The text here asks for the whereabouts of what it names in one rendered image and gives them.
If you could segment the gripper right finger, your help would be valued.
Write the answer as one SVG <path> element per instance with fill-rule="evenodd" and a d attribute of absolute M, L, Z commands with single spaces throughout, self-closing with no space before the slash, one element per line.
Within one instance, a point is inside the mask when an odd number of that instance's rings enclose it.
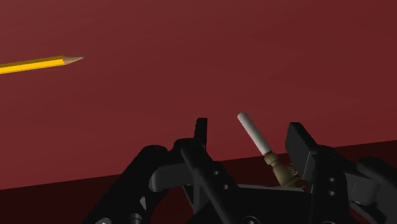
<path fill-rule="evenodd" d="M 348 161 L 299 122 L 289 124 L 285 148 L 309 182 L 310 224 L 356 224 L 351 211 L 369 224 L 397 224 L 397 168 L 376 157 Z"/>

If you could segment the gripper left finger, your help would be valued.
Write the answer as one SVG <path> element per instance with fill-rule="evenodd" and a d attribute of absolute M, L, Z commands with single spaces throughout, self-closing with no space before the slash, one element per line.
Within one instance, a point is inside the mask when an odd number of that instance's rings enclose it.
<path fill-rule="evenodd" d="M 151 215 L 170 188 L 189 185 L 194 214 L 187 224 L 239 224 L 238 189 L 206 152 L 207 119 L 198 118 L 192 138 L 171 150 L 144 147 L 81 224 L 152 224 Z"/>

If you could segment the yellow pencil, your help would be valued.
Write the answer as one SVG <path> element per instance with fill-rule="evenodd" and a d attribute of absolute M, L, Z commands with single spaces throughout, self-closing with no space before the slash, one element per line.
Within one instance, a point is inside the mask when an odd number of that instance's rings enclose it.
<path fill-rule="evenodd" d="M 42 59 L 26 60 L 21 62 L 12 62 L 8 64 L 0 64 L 0 74 L 64 66 L 72 64 L 73 62 L 77 62 L 81 59 L 83 59 L 83 57 L 56 56 Z"/>

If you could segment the white candle in brass holder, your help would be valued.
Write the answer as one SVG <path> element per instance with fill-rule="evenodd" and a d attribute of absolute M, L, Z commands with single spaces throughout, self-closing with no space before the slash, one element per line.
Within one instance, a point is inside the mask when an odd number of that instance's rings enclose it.
<path fill-rule="evenodd" d="M 294 165 L 285 165 L 279 160 L 278 154 L 272 150 L 249 115 L 246 112 L 241 112 L 237 115 L 237 119 L 262 154 L 265 163 L 271 166 L 279 185 L 303 190 L 305 183 L 297 176 Z"/>

